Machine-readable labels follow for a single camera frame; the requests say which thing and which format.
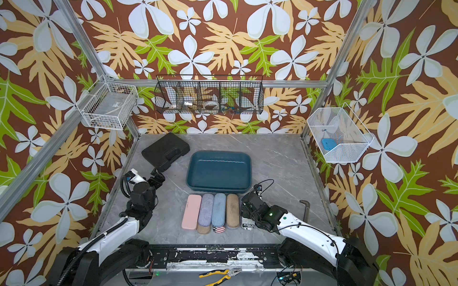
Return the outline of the pink glasses case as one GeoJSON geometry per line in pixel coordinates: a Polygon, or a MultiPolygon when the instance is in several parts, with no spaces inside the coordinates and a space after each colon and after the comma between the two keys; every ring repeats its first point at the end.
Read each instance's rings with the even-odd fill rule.
{"type": "Polygon", "coordinates": [[[201,195],[191,194],[188,196],[181,223],[182,229],[195,230],[197,228],[201,202],[201,195]]]}

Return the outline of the purple fabric glasses case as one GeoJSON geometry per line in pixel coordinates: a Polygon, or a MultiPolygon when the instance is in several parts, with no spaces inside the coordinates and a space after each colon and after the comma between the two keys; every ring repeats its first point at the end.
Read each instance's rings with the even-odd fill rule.
{"type": "Polygon", "coordinates": [[[204,226],[204,227],[210,226],[212,222],[213,202],[214,202],[213,194],[204,194],[202,196],[199,217],[198,217],[199,226],[204,226]]]}

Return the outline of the beige fabric glasses case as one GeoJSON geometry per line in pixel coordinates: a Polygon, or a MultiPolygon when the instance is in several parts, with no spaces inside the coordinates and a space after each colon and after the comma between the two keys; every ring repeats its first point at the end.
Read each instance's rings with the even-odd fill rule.
{"type": "Polygon", "coordinates": [[[202,225],[199,224],[198,227],[196,228],[196,231],[198,232],[198,234],[206,235],[206,234],[209,234],[212,231],[212,226],[211,225],[202,226],[202,225]]]}

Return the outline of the newspaper print glasses case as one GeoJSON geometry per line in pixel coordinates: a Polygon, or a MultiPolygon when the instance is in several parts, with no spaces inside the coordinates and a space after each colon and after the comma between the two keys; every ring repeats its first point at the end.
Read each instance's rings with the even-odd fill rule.
{"type": "Polygon", "coordinates": [[[244,230],[251,231],[255,227],[255,222],[252,219],[242,217],[241,227],[244,230]]]}

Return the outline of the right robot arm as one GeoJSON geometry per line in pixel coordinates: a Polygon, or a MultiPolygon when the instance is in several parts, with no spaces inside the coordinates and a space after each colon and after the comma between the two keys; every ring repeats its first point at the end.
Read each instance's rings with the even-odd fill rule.
{"type": "Polygon", "coordinates": [[[269,206],[259,188],[242,197],[242,217],[285,237],[277,251],[285,268],[311,268],[334,278],[339,286],[372,286],[377,278],[376,259],[358,238],[328,234],[278,205],[269,206]]]}

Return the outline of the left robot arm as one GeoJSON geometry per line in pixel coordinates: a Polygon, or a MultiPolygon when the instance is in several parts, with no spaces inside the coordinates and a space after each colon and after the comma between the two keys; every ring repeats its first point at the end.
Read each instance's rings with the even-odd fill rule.
{"type": "Polygon", "coordinates": [[[157,170],[149,179],[134,169],[127,172],[120,188],[128,202],[119,221],[78,247],[65,247],[54,261],[46,284],[100,286],[129,266],[148,265],[150,244],[135,236],[149,223],[157,205],[156,191],[164,181],[164,175],[157,170]]]}

